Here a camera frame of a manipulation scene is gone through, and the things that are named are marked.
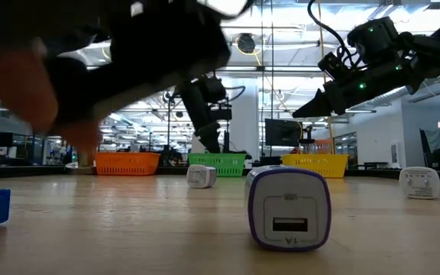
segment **orange basket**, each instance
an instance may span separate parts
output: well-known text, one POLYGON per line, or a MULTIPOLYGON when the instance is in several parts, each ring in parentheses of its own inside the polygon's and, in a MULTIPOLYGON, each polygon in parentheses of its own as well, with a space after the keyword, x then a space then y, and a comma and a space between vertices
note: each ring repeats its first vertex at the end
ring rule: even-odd
POLYGON ((159 157, 155 153, 96 153, 96 172, 102 176, 154 175, 159 157))

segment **wooden table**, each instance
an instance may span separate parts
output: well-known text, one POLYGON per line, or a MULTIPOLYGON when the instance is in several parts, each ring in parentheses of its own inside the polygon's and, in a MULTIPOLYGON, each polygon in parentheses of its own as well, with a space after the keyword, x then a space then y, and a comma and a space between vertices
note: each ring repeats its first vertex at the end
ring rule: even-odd
POLYGON ((329 180, 332 231, 316 252, 251 241, 243 179, 189 189, 184 176, 36 176, 12 189, 0 274, 440 274, 440 199, 394 180, 329 180))

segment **ceiling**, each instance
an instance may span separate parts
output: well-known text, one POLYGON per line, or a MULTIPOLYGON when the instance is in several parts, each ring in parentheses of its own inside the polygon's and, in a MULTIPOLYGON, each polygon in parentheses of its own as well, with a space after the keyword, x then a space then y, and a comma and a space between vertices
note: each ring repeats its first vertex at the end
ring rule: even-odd
MULTIPOLYGON (((234 14, 241 9, 243 2, 236 0, 203 0, 207 5, 224 13, 234 14)), ((273 0, 256 1, 256 5, 238 19, 222 22, 222 28, 227 41, 231 43, 231 59, 228 66, 220 69, 217 75, 224 83, 231 78, 256 78, 259 90, 260 109, 279 110, 277 116, 290 118, 283 112, 284 107, 296 110, 307 103, 315 94, 317 88, 324 83, 323 75, 319 72, 317 63, 323 54, 335 51, 337 40, 326 31, 322 32, 324 47, 319 45, 321 32, 319 26, 312 22, 307 13, 306 0, 273 0), (256 42, 256 56, 245 55, 236 46, 240 34, 253 34, 256 42), (256 66, 263 65, 267 71, 264 76, 256 71, 256 66), (271 84, 281 91, 271 102, 271 84)), ((312 7, 314 15, 319 11, 316 5, 312 7)), ((440 27, 440 1, 429 0, 324 0, 322 1, 322 21, 334 28, 343 39, 355 26, 370 19, 390 16, 398 31, 412 31, 414 34, 431 34, 440 27), (385 5, 392 2, 401 5, 385 5)), ((66 53, 83 61, 90 69, 110 62, 109 43, 92 44, 89 47, 72 53, 66 53)), ((173 146, 184 147, 190 142, 193 127, 184 105, 178 102, 170 117, 170 141, 173 146)), ((365 105, 364 109, 374 108, 365 105)), ((131 141, 147 144, 167 142, 167 104, 163 94, 157 93, 150 98, 136 102, 127 108, 116 112, 113 117, 103 121, 103 134, 107 143, 126 144, 131 141)))

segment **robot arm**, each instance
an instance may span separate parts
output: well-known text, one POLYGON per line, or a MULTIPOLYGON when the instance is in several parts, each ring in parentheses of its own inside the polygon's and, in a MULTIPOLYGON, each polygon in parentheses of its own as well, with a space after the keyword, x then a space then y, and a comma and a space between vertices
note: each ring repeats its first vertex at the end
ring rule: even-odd
POLYGON ((410 94, 427 78, 440 76, 440 28, 430 36, 398 34, 390 18, 357 26, 348 34, 365 66, 347 67, 329 53, 319 63, 332 81, 293 113, 295 118, 330 116, 402 86, 410 94))

